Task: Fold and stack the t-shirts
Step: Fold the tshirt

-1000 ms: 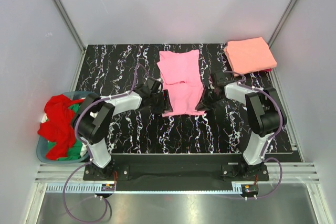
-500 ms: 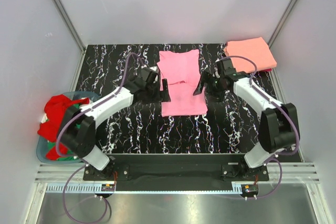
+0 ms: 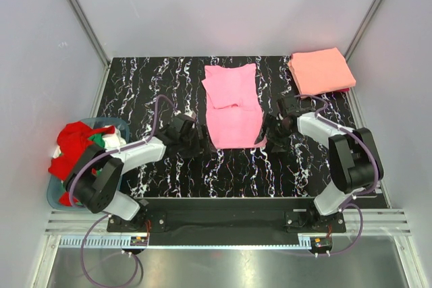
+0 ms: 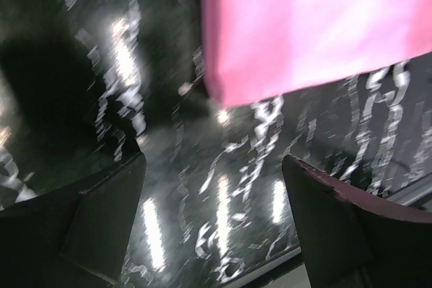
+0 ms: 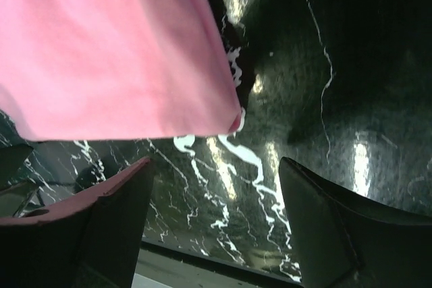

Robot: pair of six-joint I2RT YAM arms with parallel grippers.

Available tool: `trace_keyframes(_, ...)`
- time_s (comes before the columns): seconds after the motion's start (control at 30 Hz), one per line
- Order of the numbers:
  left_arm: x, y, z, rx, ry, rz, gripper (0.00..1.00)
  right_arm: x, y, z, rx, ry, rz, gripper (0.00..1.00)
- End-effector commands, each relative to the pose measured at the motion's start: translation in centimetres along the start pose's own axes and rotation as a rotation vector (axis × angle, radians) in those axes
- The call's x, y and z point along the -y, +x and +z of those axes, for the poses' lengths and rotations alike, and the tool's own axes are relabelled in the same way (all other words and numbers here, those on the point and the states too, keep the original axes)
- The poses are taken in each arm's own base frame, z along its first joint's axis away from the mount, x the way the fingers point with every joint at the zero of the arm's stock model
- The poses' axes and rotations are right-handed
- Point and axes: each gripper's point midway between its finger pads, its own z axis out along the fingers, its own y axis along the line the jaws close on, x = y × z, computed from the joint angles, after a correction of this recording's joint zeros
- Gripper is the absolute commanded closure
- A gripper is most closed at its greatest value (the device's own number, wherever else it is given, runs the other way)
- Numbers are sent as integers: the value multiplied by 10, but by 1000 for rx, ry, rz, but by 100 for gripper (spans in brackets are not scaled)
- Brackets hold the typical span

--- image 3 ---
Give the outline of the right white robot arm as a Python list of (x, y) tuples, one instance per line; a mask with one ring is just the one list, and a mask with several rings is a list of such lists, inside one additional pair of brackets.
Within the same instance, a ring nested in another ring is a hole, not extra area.
[(267, 140), (271, 150), (286, 152), (288, 140), (299, 134), (326, 147), (331, 181), (314, 198), (306, 215), (308, 227), (319, 232), (329, 226), (330, 216), (343, 211), (351, 200), (373, 192), (383, 179), (384, 170), (371, 130), (332, 122), (322, 115), (328, 102), (310, 95), (323, 103), (313, 110), (301, 106), (303, 96), (278, 99), (278, 114), (265, 114), (256, 142)]

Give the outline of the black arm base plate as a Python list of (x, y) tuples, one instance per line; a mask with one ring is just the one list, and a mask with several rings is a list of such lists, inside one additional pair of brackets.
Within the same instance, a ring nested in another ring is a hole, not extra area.
[(343, 214), (320, 216), (312, 198), (147, 198), (146, 203), (142, 220), (156, 233), (181, 227), (346, 232)]

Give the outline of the pink t shirt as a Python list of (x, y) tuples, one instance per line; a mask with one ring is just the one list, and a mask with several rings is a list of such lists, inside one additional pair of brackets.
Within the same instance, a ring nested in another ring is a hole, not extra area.
[(259, 139), (263, 124), (255, 75), (257, 66), (237, 68), (205, 66), (202, 81), (207, 96), (206, 122), (216, 149), (262, 148)]

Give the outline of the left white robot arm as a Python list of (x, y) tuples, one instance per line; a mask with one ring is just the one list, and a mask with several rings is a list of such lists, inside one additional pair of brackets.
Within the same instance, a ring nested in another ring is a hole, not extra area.
[(186, 160), (208, 152), (207, 127), (189, 114), (179, 114), (142, 140), (111, 150), (90, 145), (63, 186), (91, 213), (110, 214), (121, 219), (129, 230), (139, 231), (145, 225), (147, 209), (144, 202), (120, 192), (123, 174), (167, 157)]

